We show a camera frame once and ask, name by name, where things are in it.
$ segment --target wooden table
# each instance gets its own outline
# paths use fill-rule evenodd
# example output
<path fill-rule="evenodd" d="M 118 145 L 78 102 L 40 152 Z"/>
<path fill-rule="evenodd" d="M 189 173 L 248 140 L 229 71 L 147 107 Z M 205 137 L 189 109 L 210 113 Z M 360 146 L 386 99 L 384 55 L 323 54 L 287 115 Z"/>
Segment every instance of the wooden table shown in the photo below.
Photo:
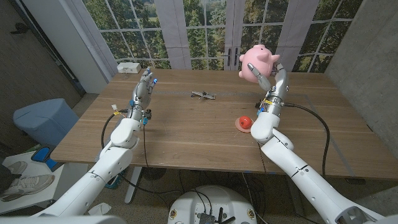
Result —
<path fill-rule="evenodd" d="M 264 97 L 258 84 L 238 77 L 237 71 L 153 69 L 159 80 L 146 125 L 147 160 L 151 167 L 264 172 L 260 151 L 250 134 L 239 132 L 235 119 L 256 119 L 254 105 Z M 117 74 L 52 153 L 60 162 L 92 163 L 101 150 L 101 131 L 112 104 L 125 108 L 140 74 Z M 290 73 L 286 102 L 316 111 L 329 125 L 331 143 L 326 174 L 338 177 L 398 179 L 398 161 L 366 126 L 354 108 L 318 73 Z M 191 98 L 192 91 L 206 91 L 215 100 Z M 117 118 L 111 120 L 108 136 Z M 278 130 L 295 146 L 295 153 L 318 172 L 326 134 L 308 112 L 283 108 Z M 133 166 L 145 166 L 142 132 L 134 149 Z M 283 174 L 263 155 L 267 173 Z"/>

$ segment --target pink piggy bank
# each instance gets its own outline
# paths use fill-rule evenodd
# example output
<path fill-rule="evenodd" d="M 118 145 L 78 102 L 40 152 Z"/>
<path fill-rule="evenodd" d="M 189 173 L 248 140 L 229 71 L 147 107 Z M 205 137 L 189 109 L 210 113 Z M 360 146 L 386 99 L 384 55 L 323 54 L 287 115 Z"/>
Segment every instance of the pink piggy bank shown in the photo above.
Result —
<path fill-rule="evenodd" d="M 239 60 L 242 62 L 242 71 L 239 72 L 239 77 L 249 82 L 257 83 L 257 77 L 248 68 L 248 63 L 251 63 L 262 75 L 268 78 L 271 75 L 274 62 L 279 57 L 280 55 L 272 55 L 271 51 L 266 49 L 266 46 L 262 44 L 255 45 L 239 57 Z"/>

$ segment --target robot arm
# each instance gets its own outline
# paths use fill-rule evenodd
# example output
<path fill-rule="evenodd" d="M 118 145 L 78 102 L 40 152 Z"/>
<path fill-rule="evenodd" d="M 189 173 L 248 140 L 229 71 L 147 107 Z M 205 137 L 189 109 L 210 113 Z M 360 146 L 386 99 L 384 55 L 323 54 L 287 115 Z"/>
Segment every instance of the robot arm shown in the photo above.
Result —
<path fill-rule="evenodd" d="M 249 69 L 259 79 L 258 70 L 250 63 Z M 252 137 L 263 144 L 261 151 L 277 164 L 296 184 L 314 206 L 325 223 L 371 223 L 384 217 L 364 208 L 339 194 L 321 175 L 293 152 L 292 142 L 275 128 L 279 125 L 280 109 L 289 90 L 288 76 L 281 64 L 276 64 L 276 86 L 270 88 L 259 109 L 259 116 L 251 127 Z"/>
<path fill-rule="evenodd" d="M 150 95 L 157 81 L 154 79 L 151 83 L 152 76 L 153 73 L 149 68 L 142 75 L 132 94 L 128 118 L 122 119 L 119 126 L 112 132 L 110 142 L 101 151 L 99 160 L 93 168 L 66 191 L 57 202 L 33 217 L 64 217 L 84 214 L 105 184 L 130 165 L 132 149 L 137 146 L 139 141 L 134 135 L 134 131 L 140 131 L 141 124 L 146 119 L 144 110 L 150 103 Z"/>

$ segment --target sneaker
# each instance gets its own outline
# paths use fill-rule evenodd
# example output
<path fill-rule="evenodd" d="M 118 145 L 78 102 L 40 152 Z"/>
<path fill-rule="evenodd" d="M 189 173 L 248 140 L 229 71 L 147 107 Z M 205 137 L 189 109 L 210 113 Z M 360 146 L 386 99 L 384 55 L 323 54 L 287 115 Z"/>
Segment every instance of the sneaker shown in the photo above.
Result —
<path fill-rule="evenodd" d="M 27 167 L 27 163 L 24 161 L 15 162 L 13 165 L 7 167 L 12 174 L 22 174 Z"/>
<path fill-rule="evenodd" d="M 54 178 L 54 175 L 47 174 L 15 179 L 10 187 L 0 195 L 0 198 L 3 202 L 9 202 L 24 195 L 36 194 L 48 187 Z"/>

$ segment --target door handle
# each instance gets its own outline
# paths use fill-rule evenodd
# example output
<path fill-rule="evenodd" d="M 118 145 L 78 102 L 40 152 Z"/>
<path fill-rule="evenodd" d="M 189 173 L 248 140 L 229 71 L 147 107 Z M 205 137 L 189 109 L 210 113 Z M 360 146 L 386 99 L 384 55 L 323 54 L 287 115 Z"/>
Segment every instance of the door handle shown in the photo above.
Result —
<path fill-rule="evenodd" d="M 231 65 L 231 49 L 228 49 L 228 55 L 222 55 L 224 57 L 228 56 L 228 63 L 227 65 L 230 66 Z"/>
<path fill-rule="evenodd" d="M 16 31 L 12 31 L 11 34 L 25 34 L 29 30 L 29 27 L 21 22 L 17 22 L 15 29 Z"/>

